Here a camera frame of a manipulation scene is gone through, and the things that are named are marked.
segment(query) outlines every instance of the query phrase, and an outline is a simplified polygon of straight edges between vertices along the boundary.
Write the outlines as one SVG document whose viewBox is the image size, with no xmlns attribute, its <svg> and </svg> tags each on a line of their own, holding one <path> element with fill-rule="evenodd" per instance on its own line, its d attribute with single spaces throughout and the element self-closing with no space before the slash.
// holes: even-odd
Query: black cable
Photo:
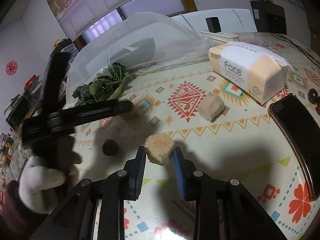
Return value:
<svg viewBox="0 0 320 240">
<path fill-rule="evenodd" d="M 287 42 L 291 45 L 293 45 L 294 47 L 296 47 L 300 52 L 302 52 L 313 64 L 315 64 L 319 69 L 320 69 L 320 62 L 318 60 L 316 60 L 309 52 L 307 52 L 305 49 L 301 48 L 299 45 L 295 44 L 292 40 L 290 40 L 289 38 L 282 36 L 280 34 L 276 34 L 276 33 L 271 33 L 271 35 L 280 40 L 280 41 L 284 41 Z"/>
</svg>

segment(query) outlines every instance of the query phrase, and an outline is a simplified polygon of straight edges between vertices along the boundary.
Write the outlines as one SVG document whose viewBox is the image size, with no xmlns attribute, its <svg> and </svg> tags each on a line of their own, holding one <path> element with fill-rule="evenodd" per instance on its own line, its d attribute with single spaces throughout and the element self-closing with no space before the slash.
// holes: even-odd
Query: black box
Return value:
<svg viewBox="0 0 320 240">
<path fill-rule="evenodd" d="M 221 32 L 221 26 L 218 17 L 209 17 L 205 19 L 207 22 L 208 30 L 211 33 Z"/>
<path fill-rule="evenodd" d="M 283 7 L 267 1 L 250 1 L 258 32 L 287 34 Z"/>
</svg>

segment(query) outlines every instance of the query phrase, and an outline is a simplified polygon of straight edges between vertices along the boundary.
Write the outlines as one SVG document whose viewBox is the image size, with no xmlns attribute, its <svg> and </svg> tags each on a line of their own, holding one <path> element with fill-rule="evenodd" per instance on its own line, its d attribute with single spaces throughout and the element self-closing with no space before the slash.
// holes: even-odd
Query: red paper cut decoration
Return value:
<svg viewBox="0 0 320 240">
<path fill-rule="evenodd" d="M 13 74 L 16 73 L 17 69 L 18 69 L 18 64 L 15 61 L 10 61 L 5 67 L 5 72 L 9 76 L 12 76 Z"/>
</svg>

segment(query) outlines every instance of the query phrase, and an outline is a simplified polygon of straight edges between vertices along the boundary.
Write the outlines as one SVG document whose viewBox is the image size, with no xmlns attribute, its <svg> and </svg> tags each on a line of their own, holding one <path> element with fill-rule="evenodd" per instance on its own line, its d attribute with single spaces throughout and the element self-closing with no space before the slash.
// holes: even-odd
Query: brown food cube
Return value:
<svg viewBox="0 0 320 240">
<path fill-rule="evenodd" d="M 120 114 L 120 117 L 123 119 L 123 120 L 128 120 L 128 119 L 131 119 L 132 117 L 135 116 L 137 112 L 137 108 L 135 105 L 133 105 L 133 110 L 131 112 L 128 112 L 128 113 L 124 113 L 124 114 Z"/>
<path fill-rule="evenodd" d="M 198 105 L 198 111 L 207 121 L 212 121 L 224 109 L 223 100 L 215 94 L 208 94 Z"/>
<path fill-rule="evenodd" d="M 151 163 L 164 166 L 171 161 L 174 141 L 169 135 L 164 133 L 150 135 L 146 139 L 145 146 Z"/>
</svg>

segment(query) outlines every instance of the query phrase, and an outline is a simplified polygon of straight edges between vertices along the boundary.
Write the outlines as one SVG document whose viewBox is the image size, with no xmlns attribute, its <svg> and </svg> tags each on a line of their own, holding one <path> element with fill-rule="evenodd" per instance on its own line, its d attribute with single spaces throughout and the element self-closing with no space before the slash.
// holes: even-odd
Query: window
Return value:
<svg viewBox="0 0 320 240">
<path fill-rule="evenodd" d="M 181 0 L 132 0 L 120 9 L 126 18 L 137 12 L 156 12 L 167 16 L 185 13 Z"/>
<path fill-rule="evenodd" d="M 181 0 L 131 0 L 98 20 L 82 36 L 89 43 L 111 26 L 137 12 L 156 12 L 171 17 L 188 11 Z"/>
<path fill-rule="evenodd" d="M 84 40 L 89 43 L 90 41 L 94 40 L 100 34 L 103 34 L 106 30 L 110 29 L 111 26 L 122 22 L 122 18 L 117 10 L 113 10 L 112 12 L 108 13 L 106 16 L 102 17 L 98 20 L 95 24 L 90 26 L 82 36 Z"/>
</svg>

